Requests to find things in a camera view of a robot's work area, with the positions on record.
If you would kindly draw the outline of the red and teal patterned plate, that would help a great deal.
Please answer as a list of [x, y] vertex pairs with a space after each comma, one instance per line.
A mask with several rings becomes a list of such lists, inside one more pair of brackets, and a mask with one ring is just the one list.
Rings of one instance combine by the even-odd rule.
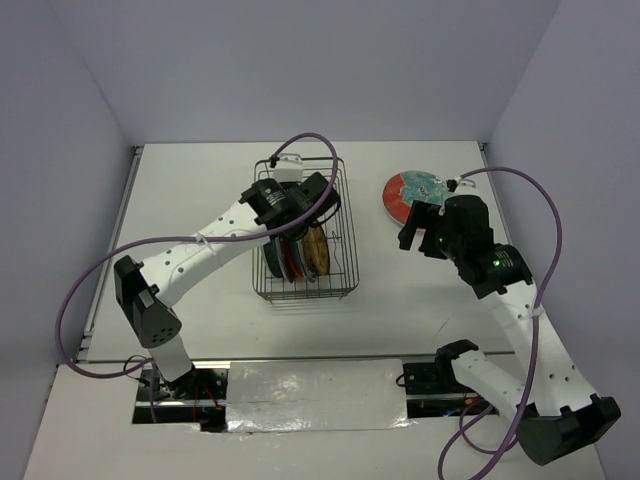
[[420, 170], [395, 174], [385, 184], [382, 204], [387, 214], [403, 226], [415, 201], [441, 206], [448, 196], [446, 182], [437, 175]]

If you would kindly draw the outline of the dark teal blossom plate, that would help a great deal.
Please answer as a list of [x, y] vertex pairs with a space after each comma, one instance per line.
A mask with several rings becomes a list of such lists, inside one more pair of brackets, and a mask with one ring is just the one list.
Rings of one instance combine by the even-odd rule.
[[279, 265], [280, 272], [282, 274], [282, 278], [286, 282], [292, 283], [294, 280], [294, 276], [287, 263], [286, 255], [284, 254], [281, 240], [279, 238], [276, 238], [273, 240], [273, 244], [274, 244], [274, 250], [276, 253], [276, 259]]

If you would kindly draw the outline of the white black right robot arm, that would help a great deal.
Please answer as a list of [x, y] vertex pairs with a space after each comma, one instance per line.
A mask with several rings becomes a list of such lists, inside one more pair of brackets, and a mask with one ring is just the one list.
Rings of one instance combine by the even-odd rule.
[[398, 239], [410, 249], [417, 230], [424, 256], [450, 260], [460, 278], [493, 314], [523, 368], [519, 381], [469, 340], [440, 347], [437, 384], [446, 391], [478, 393], [508, 420], [524, 453], [547, 465], [596, 443], [621, 417], [616, 400], [601, 396], [579, 372], [547, 314], [519, 251], [494, 240], [488, 207], [475, 195], [455, 195], [443, 205], [415, 201]]

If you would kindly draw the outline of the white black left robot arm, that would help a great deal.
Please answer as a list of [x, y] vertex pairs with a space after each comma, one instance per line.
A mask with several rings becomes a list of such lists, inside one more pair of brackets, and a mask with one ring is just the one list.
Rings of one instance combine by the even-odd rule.
[[195, 389], [195, 367], [180, 336], [175, 305], [200, 281], [236, 257], [273, 239], [296, 239], [340, 195], [320, 173], [303, 182], [259, 180], [203, 229], [165, 252], [141, 261], [126, 255], [114, 264], [116, 301], [140, 346], [155, 362], [160, 386], [171, 397]]

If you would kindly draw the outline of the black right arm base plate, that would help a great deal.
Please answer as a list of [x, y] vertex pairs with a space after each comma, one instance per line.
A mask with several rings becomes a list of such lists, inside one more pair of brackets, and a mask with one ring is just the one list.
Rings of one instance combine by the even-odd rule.
[[440, 395], [447, 392], [434, 362], [404, 363], [403, 380], [408, 396]]

